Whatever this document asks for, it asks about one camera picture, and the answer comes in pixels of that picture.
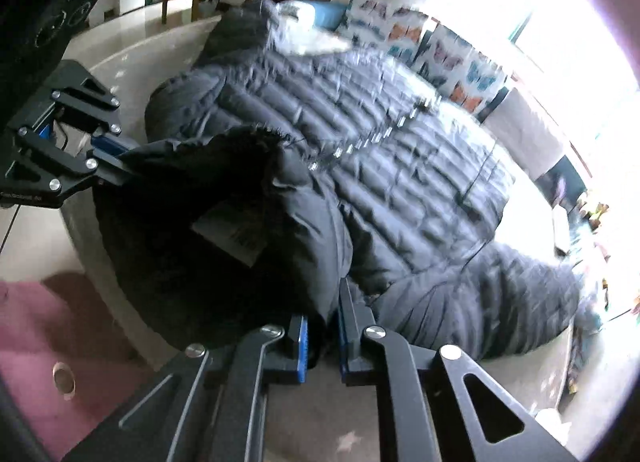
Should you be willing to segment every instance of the screw head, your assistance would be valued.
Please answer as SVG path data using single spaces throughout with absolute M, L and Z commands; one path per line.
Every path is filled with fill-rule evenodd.
M 200 343 L 194 343 L 184 349 L 184 354 L 191 359 L 195 359 L 202 357 L 206 351 L 207 349 L 203 345 Z
M 269 337 L 280 337 L 284 334 L 284 329 L 278 325 L 265 325 L 260 332 Z
M 365 328 L 364 333 L 369 339 L 382 339 L 382 337 L 386 336 L 386 330 L 378 325 Z
M 462 350 L 460 347 L 455 345 L 444 345 L 440 349 L 440 355 L 449 361 L 455 361 L 456 359 L 460 359 L 460 355 L 462 355 Z

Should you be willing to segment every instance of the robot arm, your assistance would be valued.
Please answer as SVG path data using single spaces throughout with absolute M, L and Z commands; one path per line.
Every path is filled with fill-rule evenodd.
M 117 158 L 137 146 L 120 137 L 120 102 L 77 61 L 61 61 L 9 120 L 0 137 L 0 203 L 61 207 L 98 183 L 122 185 L 132 175 Z M 52 139 L 54 121 L 92 135 L 72 156 Z
M 381 462 L 575 462 L 458 347 L 415 347 L 376 325 L 346 279 L 338 328 L 343 382 L 376 387 Z M 260 462 L 268 387 L 305 382 L 307 340 L 293 316 L 237 345 L 190 345 L 63 461 Z

